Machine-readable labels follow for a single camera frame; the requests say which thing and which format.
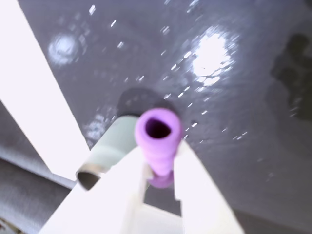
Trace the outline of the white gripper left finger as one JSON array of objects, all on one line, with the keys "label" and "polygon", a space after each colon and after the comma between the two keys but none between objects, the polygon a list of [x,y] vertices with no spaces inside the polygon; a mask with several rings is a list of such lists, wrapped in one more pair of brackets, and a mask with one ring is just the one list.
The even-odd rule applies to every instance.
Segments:
[{"label": "white gripper left finger", "polygon": [[77,185],[43,226],[42,234],[136,234],[146,186],[146,160],[136,147],[94,187]]}]

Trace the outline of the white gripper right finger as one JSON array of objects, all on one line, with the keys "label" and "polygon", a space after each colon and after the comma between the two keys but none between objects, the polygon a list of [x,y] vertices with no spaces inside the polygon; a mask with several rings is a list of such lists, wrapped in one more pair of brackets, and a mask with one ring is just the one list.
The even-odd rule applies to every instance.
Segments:
[{"label": "white gripper right finger", "polygon": [[186,141],[174,160],[175,198],[186,234],[243,234],[245,231],[212,177]]}]

